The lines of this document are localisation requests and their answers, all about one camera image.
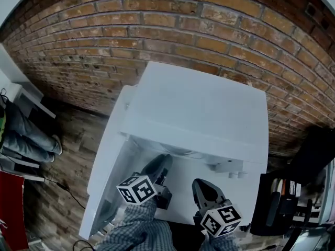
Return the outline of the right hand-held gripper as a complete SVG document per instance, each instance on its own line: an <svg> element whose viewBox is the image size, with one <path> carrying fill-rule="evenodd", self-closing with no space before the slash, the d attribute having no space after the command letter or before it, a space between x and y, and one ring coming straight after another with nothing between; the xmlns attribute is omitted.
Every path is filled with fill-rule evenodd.
<svg viewBox="0 0 335 251"><path fill-rule="evenodd" d="M241 212L236 204L214 207L200 211L202 204L215 204L224 201L223 192L211 182L194 179L192 182L194 202L198 207L193 216L194 223L202 230L206 230L212 237L230 234L240 225Z"/></svg>

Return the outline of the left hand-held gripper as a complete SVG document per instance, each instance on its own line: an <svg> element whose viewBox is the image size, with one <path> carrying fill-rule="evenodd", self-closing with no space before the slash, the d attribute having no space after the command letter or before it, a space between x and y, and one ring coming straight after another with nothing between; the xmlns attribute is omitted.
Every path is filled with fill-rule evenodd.
<svg viewBox="0 0 335 251"><path fill-rule="evenodd" d="M160 154L143 168L143 175L133 173L116 188L128 204L140 206L154 198L158 208L167 210L172 194L163 183L172 163L173 158L170 154Z"/></svg>

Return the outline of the person's right forearm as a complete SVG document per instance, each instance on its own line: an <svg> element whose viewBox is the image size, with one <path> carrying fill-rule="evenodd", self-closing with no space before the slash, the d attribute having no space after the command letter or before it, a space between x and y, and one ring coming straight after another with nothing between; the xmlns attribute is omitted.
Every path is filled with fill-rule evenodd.
<svg viewBox="0 0 335 251"><path fill-rule="evenodd" d="M242 249L236 236L231 233L216 238L211 235L205 236L199 251L242 251Z"/></svg>

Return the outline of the white square table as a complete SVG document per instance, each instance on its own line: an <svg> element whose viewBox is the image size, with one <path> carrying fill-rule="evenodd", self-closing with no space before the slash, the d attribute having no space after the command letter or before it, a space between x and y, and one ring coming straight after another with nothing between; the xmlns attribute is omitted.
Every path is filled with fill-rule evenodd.
<svg viewBox="0 0 335 251"><path fill-rule="evenodd" d="M262 173L243 171L242 161L232 162L207 154L203 159L174 155L164 150L162 143L123 133L121 126L134 92L135 86L122 88L103 136L112 138L122 134L132 138L134 144L140 149L140 156L133 163L134 172L140 172L160 154L172 156L172 167L164 181L164 185L172 194L172 199L167 210L157 209L155 217L175 223L192 224L193 214L197 210L193 199L192 182L196 178L201 178L219 187L224 195L238 206L242 213L242 224L250 223Z"/></svg>

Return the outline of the white microwave door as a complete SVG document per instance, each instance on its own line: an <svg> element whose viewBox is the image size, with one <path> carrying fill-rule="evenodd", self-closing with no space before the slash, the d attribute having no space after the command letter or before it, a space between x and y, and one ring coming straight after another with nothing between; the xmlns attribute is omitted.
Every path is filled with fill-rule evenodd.
<svg viewBox="0 0 335 251"><path fill-rule="evenodd" d="M122 134L103 136L88 182L89 195L79 236L89 239L111 221L123 202L116 186L135 171L140 149L132 138Z"/></svg>

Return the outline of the black bag with white label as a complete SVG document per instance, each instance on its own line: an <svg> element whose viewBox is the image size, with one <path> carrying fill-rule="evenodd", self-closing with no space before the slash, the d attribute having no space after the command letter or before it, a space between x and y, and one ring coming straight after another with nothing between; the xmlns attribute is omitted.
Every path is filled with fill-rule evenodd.
<svg viewBox="0 0 335 251"><path fill-rule="evenodd" d="M275 178L271 184L270 207L267 222L274 222L277 215L294 215L297 210L301 184L295 181Z"/></svg>

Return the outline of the black laptop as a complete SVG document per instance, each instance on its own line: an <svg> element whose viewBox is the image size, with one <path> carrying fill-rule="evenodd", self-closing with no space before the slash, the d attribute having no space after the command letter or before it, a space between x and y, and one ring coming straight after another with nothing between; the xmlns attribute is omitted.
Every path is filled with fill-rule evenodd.
<svg viewBox="0 0 335 251"><path fill-rule="evenodd" d="M312 228L300 234L290 251L327 251L329 239L326 228Z"/></svg>

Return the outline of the black office chair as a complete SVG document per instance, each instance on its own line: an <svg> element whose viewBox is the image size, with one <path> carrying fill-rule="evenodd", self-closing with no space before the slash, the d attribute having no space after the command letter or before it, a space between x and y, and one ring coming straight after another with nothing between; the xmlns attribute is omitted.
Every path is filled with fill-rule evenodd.
<svg viewBox="0 0 335 251"><path fill-rule="evenodd" d="M274 222L267 222L272 181L275 178L292 180L301 184L302 188L309 184L334 158L335 128L315 128L307 135L289 165L281 170L261 174L250 233L257 236L283 235L293 225L296 213L304 213L305 219L308 220L311 214L311 200L308 200L305 207L297 205L294 215L277 215Z"/></svg>

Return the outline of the red panel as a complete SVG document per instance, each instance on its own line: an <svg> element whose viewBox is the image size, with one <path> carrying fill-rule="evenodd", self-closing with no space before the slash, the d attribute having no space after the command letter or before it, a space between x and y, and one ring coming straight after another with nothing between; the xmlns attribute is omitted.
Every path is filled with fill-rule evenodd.
<svg viewBox="0 0 335 251"><path fill-rule="evenodd" d="M24 178L0 171L0 234L12 251L28 249L24 223Z"/></svg>

